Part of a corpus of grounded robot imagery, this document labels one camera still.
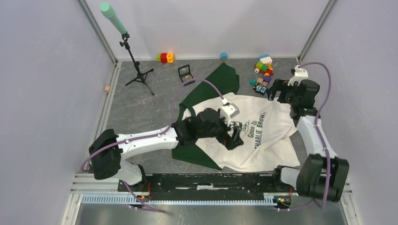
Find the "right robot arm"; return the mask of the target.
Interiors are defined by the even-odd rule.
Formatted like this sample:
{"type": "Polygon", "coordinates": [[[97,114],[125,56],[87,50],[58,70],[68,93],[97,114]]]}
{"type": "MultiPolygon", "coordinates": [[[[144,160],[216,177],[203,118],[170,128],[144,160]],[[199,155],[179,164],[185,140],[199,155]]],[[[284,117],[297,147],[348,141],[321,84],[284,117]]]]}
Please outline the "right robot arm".
{"type": "Polygon", "coordinates": [[[276,79],[266,91],[269,100],[278,95],[279,103],[290,105],[290,116],[307,152],[301,169],[283,165],[275,168],[271,186],[276,191],[284,191],[290,185],[301,196],[338,202],[350,166],[346,159],[337,156],[324,136],[319,111],[314,106],[319,90],[319,84],[312,80],[289,85],[287,80],[276,79]]]}

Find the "black clear brooch case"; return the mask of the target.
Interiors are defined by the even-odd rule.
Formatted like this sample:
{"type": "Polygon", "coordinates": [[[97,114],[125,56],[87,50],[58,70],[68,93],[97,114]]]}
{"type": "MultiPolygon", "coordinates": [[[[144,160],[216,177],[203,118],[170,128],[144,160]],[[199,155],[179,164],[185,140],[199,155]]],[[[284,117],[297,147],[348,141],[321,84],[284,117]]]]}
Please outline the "black clear brooch case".
{"type": "Polygon", "coordinates": [[[192,83],[194,82],[194,77],[191,73],[191,68],[189,64],[180,66],[177,68],[178,76],[182,83],[192,83]]]}

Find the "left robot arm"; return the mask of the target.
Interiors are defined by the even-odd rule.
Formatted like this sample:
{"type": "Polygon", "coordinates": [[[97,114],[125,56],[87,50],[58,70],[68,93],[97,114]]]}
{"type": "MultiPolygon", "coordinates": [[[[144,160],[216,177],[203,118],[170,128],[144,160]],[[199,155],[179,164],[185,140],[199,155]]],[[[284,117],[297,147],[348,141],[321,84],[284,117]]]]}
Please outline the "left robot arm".
{"type": "Polygon", "coordinates": [[[147,177],[143,169],[128,162],[128,158],[156,150],[188,147],[202,138],[215,138],[232,150],[244,143],[241,128],[232,124],[239,113],[235,105],[225,105],[218,110],[206,108],[195,116],[154,131],[125,135],[107,129],[89,148],[94,178],[117,178],[142,191],[147,186],[147,177]]]}

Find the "white and green t-shirt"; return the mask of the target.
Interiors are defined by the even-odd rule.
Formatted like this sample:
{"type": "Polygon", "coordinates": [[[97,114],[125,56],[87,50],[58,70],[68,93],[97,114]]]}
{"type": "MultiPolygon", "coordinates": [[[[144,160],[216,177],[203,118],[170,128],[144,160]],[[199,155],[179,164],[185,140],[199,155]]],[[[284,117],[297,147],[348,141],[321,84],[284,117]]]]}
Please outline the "white and green t-shirt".
{"type": "Polygon", "coordinates": [[[179,119],[197,115],[206,108],[218,109],[221,98],[235,104],[240,113],[233,124],[241,128],[243,144],[227,150],[215,138],[198,139],[195,144],[172,150],[172,158],[217,170],[238,172],[271,171],[279,165],[299,166],[290,141],[296,128],[290,106],[264,97],[238,95],[240,77],[222,63],[179,104],[179,119]]]}

